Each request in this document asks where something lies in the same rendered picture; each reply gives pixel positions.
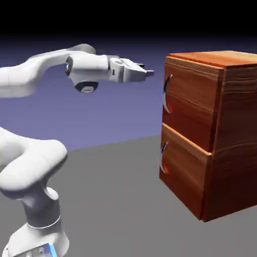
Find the reddish wooden cabinet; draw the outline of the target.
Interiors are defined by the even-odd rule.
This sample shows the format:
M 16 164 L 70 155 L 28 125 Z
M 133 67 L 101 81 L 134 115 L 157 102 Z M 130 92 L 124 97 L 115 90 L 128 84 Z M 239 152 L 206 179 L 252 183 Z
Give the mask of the reddish wooden cabinet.
M 171 53 L 224 69 L 202 221 L 257 205 L 257 52 Z

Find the short wooden cabinet door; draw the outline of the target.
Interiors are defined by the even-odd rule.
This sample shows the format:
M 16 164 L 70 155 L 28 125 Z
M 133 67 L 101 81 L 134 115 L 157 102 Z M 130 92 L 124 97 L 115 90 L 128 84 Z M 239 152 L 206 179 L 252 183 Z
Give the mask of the short wooden cabinet door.
M 161 146 L 169 142 L 164 152 L 160 179 L 199 220 L 203 216 L 206 175 L 212 153 L 166 125 L 162 124 Z

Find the tall wooden cabinet door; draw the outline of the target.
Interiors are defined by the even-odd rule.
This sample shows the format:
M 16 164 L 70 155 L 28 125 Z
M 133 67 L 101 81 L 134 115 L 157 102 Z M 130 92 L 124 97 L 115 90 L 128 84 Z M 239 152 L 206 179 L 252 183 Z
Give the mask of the tall wooden cabinet door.
M 166 57 L 165 80 L 170 74 L 166 96 L 171 113 L 163 108 L 163 123 L 212 152 L 224 69 Z

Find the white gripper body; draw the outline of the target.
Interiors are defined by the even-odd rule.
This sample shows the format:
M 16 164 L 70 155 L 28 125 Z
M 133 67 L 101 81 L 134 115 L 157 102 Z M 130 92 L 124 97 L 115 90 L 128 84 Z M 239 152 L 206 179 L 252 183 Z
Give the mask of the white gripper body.
M 146 79 L 147 71 L 131 61 L 130 59 L 121 58 L 124 64 L 123 82 L 141 82 Z

